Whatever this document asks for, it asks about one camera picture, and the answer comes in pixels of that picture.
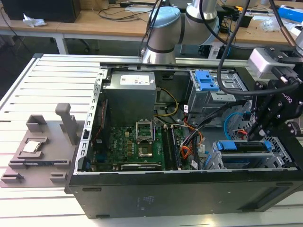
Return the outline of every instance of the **chair leg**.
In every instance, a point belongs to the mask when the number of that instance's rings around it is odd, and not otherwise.
[[[79,40],[81,43],[83,43],[86,46],[85,52],[86,53],[90,52],[89,44],[84,39],[79,39]]]

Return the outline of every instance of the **blue cable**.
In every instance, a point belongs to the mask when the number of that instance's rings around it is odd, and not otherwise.
[[[241,116],[243,116],[242,113],[234,112],[234,113],[232,113],[231,115],[229,115],[229,116],[225,119],[224,125],[223,125],[223,130],[224,130],[225,136],[226,136],[226,138],[227,138],[228,140],[232,140],[232,138],[228,135],[228,132],[227,132],[227,124],[228,124],[229,120],[230,120],[234,115],[241,115]]]

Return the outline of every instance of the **black computer case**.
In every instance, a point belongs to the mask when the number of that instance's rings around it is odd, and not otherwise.
[[[2,0],[11,20],[22,20],[23,13],[45,21],[73,23],[80,14],[80,0]]]

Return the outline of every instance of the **desk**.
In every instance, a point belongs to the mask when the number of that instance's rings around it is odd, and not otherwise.
[[[303,3],[276,1],[277,4],[287,4],[289,6],[303,8]],[[109,9],[108,13],[115,13],[121,9]],[[121,12],[109,17],[123,17],[131,15],[131,12]],[[97,39],[97,40],[121,40],[121,41],[141,41],[146,22],[142,20],[131,22],[116,22],[100,18],[93,11],[82,11],[75,23],[60,23],[47,21],[46,26],[28,27],[22,21],[13,21],[4,15],[6,21],[13,30],[21,36],[52,37],[56,40],[59,53],[68,54],[65,38]],[[147,20],[147,14],[140,15]],[[251,21],[248,28],[240,28],[237,33],[237,44],[286,44],[286,40],[281,32],[266,33],[259,28],[259,21]],[[3,19],[0,17],[0,35],[14,35]]]
[[[138,57],[44,54],[33,58],[0,101],[0,176],[25,135],[26,120],[42,114],[59,120],[51,109],[58,102],[73,105],[76,120],[85,120],[100,62],[139,63]],[[219,60],[180,59],[177,63],[218,65]],[[246,67],[246,61],[226,60],[225,66]],[[88,219],[73,195],[63,188],[0,188],[0,226],[178,227],[178,226],[301,226],[303,192],[297,192],[266,212],[172,217]]]

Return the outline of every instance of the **plastic bag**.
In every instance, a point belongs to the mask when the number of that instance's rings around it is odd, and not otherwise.
[[[296,24],[283,21],[284,26],[288,29],[291,30]],[[273,32],[273,31],[280,31],[280,26],[276,20],[276,17],[270,17],[268,20],[264,20],[261,24],[260,27],[266,31],[266,32]]]

